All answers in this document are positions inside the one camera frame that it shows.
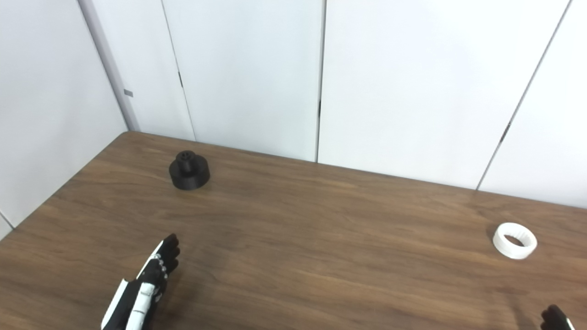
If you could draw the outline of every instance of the white ring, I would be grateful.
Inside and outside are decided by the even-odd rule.
[[[510,242],[505,236],[511,236],[522,243],[522,247]],[[493,235],[493,245],[497,251],[512,259],[526,259],[538,246],[536,236],[524,227],[516,223],[502,223]]]

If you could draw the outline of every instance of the wooden table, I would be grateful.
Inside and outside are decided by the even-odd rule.
[[[177,152],[211,180],[175,189]],[[491,236],[538,237],[514,261]],[[125,133],[0,242],[1,329],[99,329],[169,233],[180,266],[153,329],[587,329],[587,210]]]

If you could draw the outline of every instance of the robotic hand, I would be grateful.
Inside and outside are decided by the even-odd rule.
[[[102,330],[145,330],[177,268],[180,253],[175,234],[165,238],[147,259],[134,281],[122,280],[102,319]]]
[[[542,312],[544,322],[540,325],[542,330],[575,330],[571,320],[556,305],[550,305]]]

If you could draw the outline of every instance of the black knob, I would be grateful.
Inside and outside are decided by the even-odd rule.
[[[210,179],[210,168],[206,158],[186,150],[177,154],[169,165],[169,175],[176,188],[194,190],[205,185]]]

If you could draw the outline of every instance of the wall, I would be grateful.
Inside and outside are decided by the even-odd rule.
[[[315,160],[323,2],[163,4],[196,141]]]
[[[586,17],[572,1],[481,190],[587,208]]]
[[[126,125],[75,0],[0,0],[0,212],[21,223]]]
[[[318,160],[476,188],[567,0],[336,0]]]
[[[194,140],[161,1],[79,3],[129,128]]]

